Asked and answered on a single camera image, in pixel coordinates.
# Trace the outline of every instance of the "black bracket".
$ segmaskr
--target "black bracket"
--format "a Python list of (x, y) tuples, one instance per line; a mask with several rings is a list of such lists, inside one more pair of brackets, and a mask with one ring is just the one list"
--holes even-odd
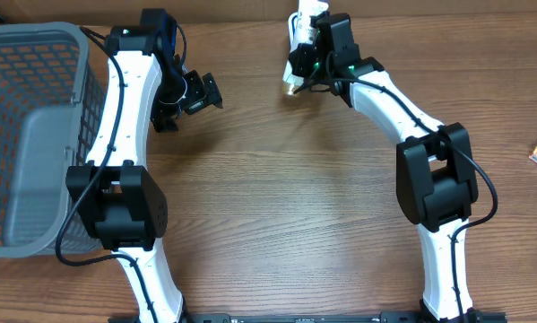
[[(69, 167), (66, 186), (74, 203), (98, 169), (91, 164)], [(119, 182), (120, 192), (110, 191), (112, 182)], [(166, 197), (144, 166), (129, 161), (121, 167), (106, 167), (77, 211), (89, 236), (99, 239), (104, 249), (143, 247), (148, 251), (167, 229)]]
[[(318, 30), (314, 44), (299, 44), (288, 56), (294, 75), (308, 78), (314, 73), (313, 80), (325, 79), (328, 77), (325, 73), (328, 56), (330, 76), (333, 78), (357, 79), (374, 71), (384, 71), (384, 67), (375, 58), (361, 58), (347, 13), (324, 12), (313, 16), (311, 21), (312, 27)], [(332, 94), (341, 96), (351, 108), (349, 84), (341, 82), (331, 86)]]
[(143, 9), (138, 26), (115, 26), (105, 40), (110, 55), (120, 50), (141, 50), (159, 61), (162, 81), (152, 104), (156, 132), (177, 131), (174, 119), (210, 105), (222, 108), (221, 92), (209, 73), (201, 80), (196, 71), (184, 72), (175, 55), (177, 21), (164, 9)]
[[(478, 190), (473, 166), (442, 141), (472, 157), (467, 130), (459, 123), (441, 127), (437, 134), (410, 137), (396, 146), (395, 192), (405, 216), (437, 232), (439, 226), (472, 214)], [(431, 170), (429, 157), (447, 161)]]

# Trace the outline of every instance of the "wire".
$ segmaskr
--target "wire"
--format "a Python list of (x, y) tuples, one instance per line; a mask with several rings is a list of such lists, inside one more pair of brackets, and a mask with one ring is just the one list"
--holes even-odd
[[(186, 97), (186, 92), (188, 92), (188, 83), (184, 78), (182, 80), (185, 81), (185, 91), (182, 93), (182, 95), (178, 98), (176, 102), (165, 102), (161, 99), (159, 99), (159, 102), (165, 105), (178, 105), (178, 103)], [(180, 108), (180, 106), (178, 106), (178, 113), (182, 113), (182, 109)]]
[(102, 171), (107, 166), (107, 163), (108, 163), (108, 160), (110, 158), (111, 153), (115, 150), (115, 140), (117, 139), (118, 124), (120, 123), (121, 114), (123, 112), (123, 101), (124, 101), (124, 98), (125, 98), (125, 87), (126, 87), (125, 78), (123, 77), (123, 72), (121, 71), (121, 68), (118, 65), (117, 60), (107, 52), (105, 47), (97, 39), (94, 38), (94, 37), (96, 37), (95, 35), (93, 35), (92, 33), (88, 32), (87, 28), (81, 27), (81, 31), (92, 42), (94, 42), (97, 46), (99, 46), (99, 48), (102, 49), (102, 51), (105, 52), (105, 54), (107, 54), (108, 58), (111, 60), (111, 62), (115, 66), (115, 69), (117, 70), (118, 80), (119, 80), (117, 114), (115, 116), (115, 124), (113, 126), (113, 130), (111, 132), (110, 139), (108, 140), (107, 152), (105, 153), (105, 157), (103, 158), (102, 162), (100, 163), (100, 166), (97, 169), (97, 172), (95, 173), (95, 175), (93, 176), (93, 178), (89, 182), (89, 185), (87, 185), (87, 187), (81, 193), (81, 195), (79, 196), (79, 199), (73, 205), (73, 208), (71, 209), (71, 212), (69, 212), (69, 215), (67, 215), (67, 217), (63, 221), (63, 224), (61, 225), (61, 229), (59, 230), (59, 233), (56, 236), (56, 240), (55, 240), (55, 255), (56, 255), (56, 258), (59, 259), (59, 261), (61, 263), (65, 264), (67, 266), (87, 266), (87, 265), (99, 263), (101, 261), (110, 260), (110, 259), (117, 259), (117, 258), (121, 258), (121, 259), (129, 261), (130, 264), (131, 264), (131, 267), (134, 268), (134, 271), (135, 271), (135, 273), (136, 273), (136, 275), (137, 275), (137, 277), (139, 279), (139, 285), (141, 285), (141, 290), (143, 291), (143, 296), (144, 296), (144, 299), (146, 300), (148, 309), (151, 312), (152, 320), (154, 321), (154, 323), (158, 323), (156, 311), (155, 311), (154, 307), (152, 306), (151, 297), (149, 296), (149, 293), (147, 291), (146, 284), (145, 284), (144, 279), (143, 279), (143, 274), (141, 273), (141, 269), (139, 268), (139, 266), (138, 266), (138, 264), (137, 264), (137, 262), (136, 262), (136, 260), (134, 258), (132, 258), (132, 257), (130, 257), (128, 255), (125, 255), (125, 254), (111, 254), (111, 255), (106, 255), (106, 256), (102, 256), (102, 257), (98, 257), (98, 258), (87, 259), (87, 260), (83, 260), (83, 261), (72, 261), (72, 260), (69, 260), (69, 259), (65, 258), (65, 256), (63, 256), (63, 254), (61, 253), (61, 245), (62, 245), (62, 242), (63, 242), (63, 237), (65, 236), (65, 234), (66, 234), (66, 232), (67, 232), (67, 230), (69, 228), (69, 224), (73, 220), (74, 215), (77, 213), (77, 209), (78, 209), (79, 205), (81, 205), (81, 203), (83, 201), (83, 198), (87, 194), (89, 194), (89, 192), (91, 191), (91, 189), (94, 186), (96, 186), (99, 183), (100, 175), (102, 174)]
[(186, 61), (186, 36), (185, 31), (182, 30), (182, 27), (177, 23), (178, 31), (180, 31), (180, 35), (182, 36), (182, 42), (184, 45), (184, 49), (182, 50), (182, 57), (180, 58), (180, 61), (178, 62), (180, 64), (180, 68), (185, 64)]
[[(328, 76), (331, 75), (330, 74), (330, 69), (329, 69), (329, 60), (330, 60), (331, 54), (332, 54), (332, 52), (328, 53), (328, 56), (326, 57), (326, 60), (325, 60), (326, 74)], [(495, 215), (495, 213), (498, 210), (498, 204), (499, 204), (497, 190), (493, 186), (493, 183), (491, 182), (491, 179), (489, 178), (487, 173), (485, 173), (485, 171), (481, 168), (481, 166), (477, 162), (475, 162), (471, 157), (467, 156), (464, 152), (462, 152), (457, 147), (455, 147), (445, 137), (443, 137), (442, 135), (440, 135), (437, 132), (433, 131), (431, 128), (427, 127), (423, 122), (421, 122), (421, 119), (416, 117), (413, 114), (413, 112), (411, 112), (411, 110), (408, 108), (408, 106), (402, 101), (402, 99), (400, 99), (400, 97), (397, 96), (397, 94), (391, 92), (385, 86), (377, 85), (375, 83), (371, 83), (371, 82), (367, 82), (367, 81), (363, 81), (363, 80), (359, 80), (359, 79), (331, 78), (331, 77), (330, 77), (329, 80), (316, 81), (316, 82), (312, 83), (312, 85), (327, 84), (327, 85), (331, 86), (331, 84), (334, 84), (336, 82), (359, 83), (359, 84), (366, 85), (368, 87), (374, 88), (376, 90), (379, 90), (380, 92), (385, 93), (388, 96), (390, 96), (398, 105), (400, 105), (400, 107), (403, 109), (403, 111), (411, 118), (411, 120), (418, 127), (422, 128), (423, 130), (425, 130), (429, 134), (437, 135), (439, 137), (439, 140), (441, 140), (446, 146), (448, 146), (454, 152), (456, 152), (457, 154), (462, 156), (465, 160), (467, 160), (473, 166), (475, 171), (477, 171), (480, 174), (481, 178), (483, 179), (483, 181), (485, 181), (485, 184), (489, 188), (489, 192), (491, 193), (491, 200), (492, 200), (492, 206), (491, 206), (491, 210), (489, 211), (489, 213), (486, 216), (482, 217), (481, 219), (479, 219), (477, 221), (474, 221), (472, 223), (467, 223), (467, 224), (457, 228), (457, 230), (455, 230), (454, 234), (450, 237), (450, 240), (451, 240), (451, 268), (452, 268), (452, 277), (453, 277), (453, 281), (454, 281), (455, 298), (457, 300), (457, 308), (459, 309), (460, 321), (463, 323), (463, 306), (462, 306), (462, 301), (461, 301), (461, 297), (460, 297), (460, 291), (459, 291), (459, 286), (458, 286), (459, 284), (457, 282), (457, 260), (455, 259), (455, 244), (458, 242), (457, 241), (457, 236), (463, 230), (466, 230), (468, 228), (474, 227), (476, 225), (483, 224), (483, 223), (491, 220), (491, 218), (493, 218), (493, 216)]]
[(314, 90), (314, 89), (312, 89), (311, 86), (308, 88), (308, 90), (310, 92), (312, 92), (312, 93), (323, 93), (323, 92), (329, 92), (330, 91), (330, 89)]
[(294, 94), (296, 94), (298, 92), (301, 92), (303, 90), (306, 90), (306, 89), (309, 89), (311, 92), (329, 92), (330, 91), (329, 89), (326, 89), (326, 90), (312, 90), (312, 86), (314, 86), (315, 84), (310, 83), (310, 81), (314, 78), (314, 76), (316, 76), (316, 73), (320, 69), (320, 66), (322, 66), (322, 62), (317, 62), (316, 63), (316, 68), (314, 69), (314, 71), (312, 71), (312, 74), (310, 74), (310, 76), (304, 81), (304, 83), (302, 85), (300, 85), (300, 87), (298, 89), (296, 89), (296, 91), (294, 91)]
[(90, 29), (87, 28), (87, 27), (81, 26), (81, 27), (79, 27), (79, 29), (80, 29), (80, 30), (82, 31), (82, 33), (85, 34), (85, 35), (86, 35), (86, 34), (90, 34), (90, 35), (95, 36), (95, 37), (98, 38), (98, 39), (103, 39), (103, 40), (105, 40), (105, 36), (99, 34), (99, 33), (96, 32), (96, 31), (92, 31), (92, 30), (90, 30)]

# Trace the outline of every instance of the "black mounting rail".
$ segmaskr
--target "black mounting rail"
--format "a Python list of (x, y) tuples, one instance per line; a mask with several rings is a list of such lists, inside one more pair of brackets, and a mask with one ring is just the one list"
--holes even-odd
[[(110, 319), (109, 323), (138, 323), (138, 318)], [(228, 314), (192, 314), (180, 323), (458, 323), (458, 319), (438, 321), (423, 318), (421, 312), (385, 311), (379, 315), (296, 315), (231, 317)], [(468, 313), (464, 323), (507, 323), (505, 313)]]

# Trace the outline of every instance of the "mesh basket side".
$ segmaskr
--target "mesh basket side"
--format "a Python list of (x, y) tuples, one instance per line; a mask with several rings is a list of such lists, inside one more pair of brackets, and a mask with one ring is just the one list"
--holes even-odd
[[(85, 75), (85, 91), (82, 101), (82, 114), (79, 127), (79, 135), (76, 138), (78, 145), (75, 156), (75, 165), (82, 166), (85, 164), (87, 154), (91, 150), (100, 127), (100, 118), (105, 104), (105, 92), (100, 86), (99, 81), (92, 72), (91, 67), (87, 65), (87, 74)], [(67, 213), (73, 208), (70, 203)], [(100, 242), (89, 237), (81, 222), (81, 217), (76, 214), (69, 224), (67, 233), (63, 237), (62, 250), (64, 253), (83, 253), (89, 250), (98, 249)], [(49, 244), (40, 251), (41, 255), (55, 253), (55, 242)]]
[(29, 243), (50, 226), (51, 220), (39, 215), (51, 212), (42, 208), (36, 208), (37, 216), (16, 218), (15, 225), (5, 215), (22, 123), (39, 107), (70, 103), (78, 58), (79, 48), (65, 38), (0, 43), (0, 247)]

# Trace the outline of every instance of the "laundry basket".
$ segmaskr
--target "laundry basket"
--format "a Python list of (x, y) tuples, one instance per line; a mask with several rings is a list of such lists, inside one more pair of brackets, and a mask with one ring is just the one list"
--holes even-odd
[[(88, 58), (70, 23), (0, 26), (0, 258), (54, 253), (66, 170), (84, 164), (105, 100)], [(64, 253), (98, 247), (75, 216)]]

